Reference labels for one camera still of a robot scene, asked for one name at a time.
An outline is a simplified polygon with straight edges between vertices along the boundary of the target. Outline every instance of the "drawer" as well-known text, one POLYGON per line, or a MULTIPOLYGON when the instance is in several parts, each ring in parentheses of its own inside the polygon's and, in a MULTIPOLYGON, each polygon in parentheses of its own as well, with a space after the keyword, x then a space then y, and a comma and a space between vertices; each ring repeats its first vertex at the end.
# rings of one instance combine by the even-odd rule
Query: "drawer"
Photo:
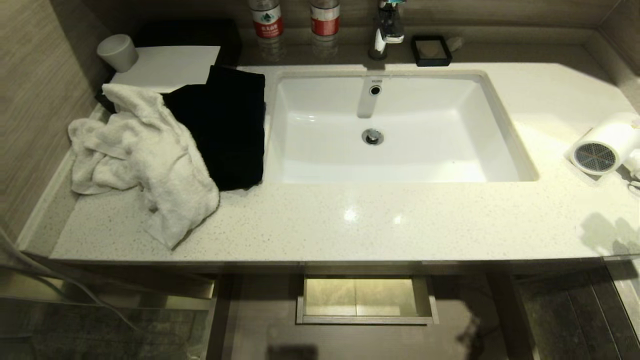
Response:
POLYGON ((426 276, 307 276, 297 299, 296 323, 432 325, 438 323, 438 313, 426 276))

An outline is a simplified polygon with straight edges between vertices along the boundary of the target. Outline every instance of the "cable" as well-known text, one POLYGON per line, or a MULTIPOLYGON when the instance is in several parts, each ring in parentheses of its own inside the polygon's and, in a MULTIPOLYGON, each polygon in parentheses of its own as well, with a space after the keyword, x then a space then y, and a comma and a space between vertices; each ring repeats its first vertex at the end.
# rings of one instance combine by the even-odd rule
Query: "cable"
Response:
POLYGON ((640 181, 631 181, 629 182, 629 191, 637 196, 640 196, 640 181))
POLYGON ((49 281, 46 277, 41 277, 39 275, 34 275, 28 271, 24 271, 24 270, 20 270, 17 268, 10 268, 9 266, 4 266, 4 265, 0 265, 0 268, 5 268, 5 269, 9 269, 11 271, 15 271, 15 272, 19 272, 22 275, 29 277, 31 279, 33 279, 34 281, 37 281, 41 284, 43 284, 44 286, 48 287, 49 289, 51 289, 51 291, 55 292, 62 300, 69 302, 71 304, 77 304, 77 305, 84 305, 81 302, 75 301, 70 299, 65 293, 63 293, 60 289, 58 289, 57 286, 55 286, 53 284, 53 282, 49 281))
POLYGON ((193 356, 193 355, 191 355, 189 353, 189 347, 188 347, 187 341, 182 339, 181 337, 179 337, 177 334, 174 334, 172 332, 171 333, 160 333, 160 332, 146 332, 146 331, 143 331, 139 327, 135 326, 132 322, 130 322, 129 319, 127 319, 127 317, 124 316, 115 306, 113 306, 113 305, 109 304, 108 302, 105 302, 105 301, 101 300, 100 298, 98 298, 98 296, 96 294, 94 294, 91 290, 89 290, 89 288, 87 288, 83 283, 81 283, 79 281, 76 281, 75 279, 73 279, 73 278, 71 278, 69 276, 66 276, 65 274, 61 274, 59 272, 51 270, 50 268, 47 268, 43 264, 40 264, 39 262, 35 261, 34 259, 31 259, 27 255, 23 254, 20 250, 15 248, 15 245, 11 241, 9 241, 9 237, 5 233, 4 229, 0 229, 0 231, 2 232, 2 239, 6 243, 6 248, 17 259, 20 259, 22 262, 28 264, 29 266, 31 266, 33 268, 36 268, 36 269, 38 269, 38 270, 40 270, 42 272, 45 272, 47 274, 52 274, 55 277, 59 277, 60 279, 62 279, 64 281, 67 281, 67 282, 70 282, 73 285, 76 285, 78 288, 81 288, 87 295, 89 295, 89 297, 91 299, 93 299, 93 301, 95 301, 96 304, 98 304, 100 306, 104 306, 107 309, 109 309, 112 312, 114 312, 116 315, 118 315, 119 318, 122 319, 122 321, 124 321, 130 328, 132 328, 135 331, 141 332, 143 334, 147 333, 147 334, 162 334, 162 335, 175 336, 184 345, 185 353, 187 354, 187 356, 190 359, 200 359, 199 356, 193 356))

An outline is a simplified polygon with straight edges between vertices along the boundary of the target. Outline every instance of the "white speckled countertop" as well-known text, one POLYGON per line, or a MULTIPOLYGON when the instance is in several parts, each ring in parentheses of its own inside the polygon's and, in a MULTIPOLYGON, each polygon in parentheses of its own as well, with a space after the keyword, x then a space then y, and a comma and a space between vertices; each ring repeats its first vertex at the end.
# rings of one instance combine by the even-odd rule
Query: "white speckled countertop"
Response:
MULTIPOLYGON (((173 252, 142 229, 140 192, 81 197, 51 254, 81 261, 448 261, 640 254, 640 202, 618 173, 595 181, 563 157, 591 126, 634 111, 582 47, 558 63, 453 63, 488 74, 540 179, 520 183, 263 183, 226 192, 173 252), (345 220, 345 211, 355 218, 345 220)), ((280 76, 362 75, 361 65, 245 67, 280 76)), ((389 73, 429 74, 414 65, 389 73)))

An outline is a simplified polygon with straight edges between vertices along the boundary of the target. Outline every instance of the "cup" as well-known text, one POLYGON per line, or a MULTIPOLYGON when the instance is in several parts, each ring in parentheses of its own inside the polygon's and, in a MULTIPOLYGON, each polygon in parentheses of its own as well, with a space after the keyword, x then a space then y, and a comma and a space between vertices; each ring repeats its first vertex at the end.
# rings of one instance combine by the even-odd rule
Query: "cup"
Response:
POLYGON ((117 34, 104 39, 96 51, 117 72, 127 72, 138 61, 138 52, 129 35, 117 34))

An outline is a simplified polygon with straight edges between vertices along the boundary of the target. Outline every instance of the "plastic bottle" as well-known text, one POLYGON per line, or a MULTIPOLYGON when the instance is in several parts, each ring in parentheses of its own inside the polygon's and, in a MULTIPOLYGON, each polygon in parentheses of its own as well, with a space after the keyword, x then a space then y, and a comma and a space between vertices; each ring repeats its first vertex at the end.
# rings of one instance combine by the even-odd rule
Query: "plastic bottle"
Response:
POLYGON ((311 46, 316 56, 331 58, 338 53, 339 0, 310 0, 311 46))
POLYGON ((284 26, 280 12, 280 0, 249 0, 255 34, 262 57, 269 61, 279 61, 285 54, 284 26))

